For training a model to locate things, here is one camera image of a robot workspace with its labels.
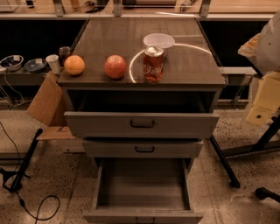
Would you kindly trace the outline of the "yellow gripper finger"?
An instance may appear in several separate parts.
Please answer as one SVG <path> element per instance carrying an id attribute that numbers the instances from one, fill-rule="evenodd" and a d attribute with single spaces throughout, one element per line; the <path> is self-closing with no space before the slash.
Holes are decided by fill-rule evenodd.
<path id="1" fill-rule="evenodd" d="M 265 124 L 280 108 L 280 73 L 267 72 L 260 80 L 246 121 L 253 125 Z"/>

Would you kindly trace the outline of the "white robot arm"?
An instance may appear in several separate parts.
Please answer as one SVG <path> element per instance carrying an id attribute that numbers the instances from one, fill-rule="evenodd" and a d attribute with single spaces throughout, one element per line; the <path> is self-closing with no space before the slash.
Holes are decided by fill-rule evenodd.
<path id="1" fill-rule="evenodd" d="M 280 108 L 280 11 L 238 53 L 263 72 L 246 121 L 265 124 Z"/>

